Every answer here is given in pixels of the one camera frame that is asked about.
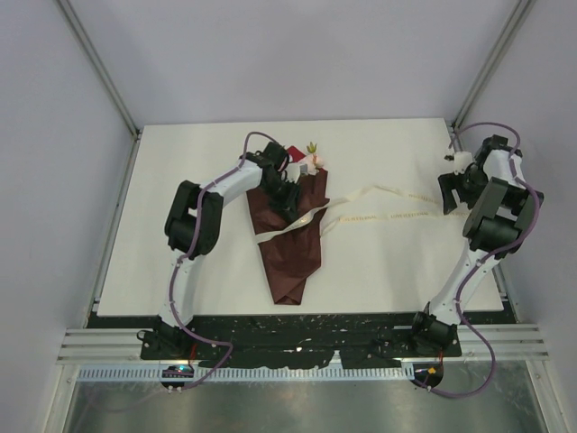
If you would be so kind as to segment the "cream ribbon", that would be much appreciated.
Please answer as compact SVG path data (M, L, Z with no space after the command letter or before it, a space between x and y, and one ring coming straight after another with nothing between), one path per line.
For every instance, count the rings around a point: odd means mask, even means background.
M312 208L286 228L257 234L253 239L256 244L263 244L277 236L305 228L311 225L314 218L323 212L326 212L329 219L320 223L321 236L327 235L338 225L346 223L384 222L428 217L466 218L470 214L470 210L465 205L458 205L456 210L445 214L440 198L381 184L372 184L343 197L331 198L328 204Z

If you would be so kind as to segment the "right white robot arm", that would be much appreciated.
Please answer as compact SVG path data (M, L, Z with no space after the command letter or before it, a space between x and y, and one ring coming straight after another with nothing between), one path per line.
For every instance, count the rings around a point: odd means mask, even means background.
M438 177L447 216L464 204L463 252L443 288L414 316L409 348L417 355L446 355L458 343L464 308L485 275L515 253L533 231L543 192L521 170L522 151L508 138L492 135L476 153L456 152L455 168Z

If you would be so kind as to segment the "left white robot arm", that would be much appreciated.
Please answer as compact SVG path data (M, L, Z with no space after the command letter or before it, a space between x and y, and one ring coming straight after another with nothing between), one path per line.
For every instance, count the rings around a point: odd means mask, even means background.
M298 219L300 186L288 179L290 162L288 151L270 140L262 151L244 151L236 165L215 180L205 184L185 180L179 184L164 226L173 252L167 300L158 323L143 339L145 345L174 359L191 352L193 338L187 325L193 318L193 295L188 274L199 268L203 257L214 249L226 205L249 190L261 189L269 208L285 222Z

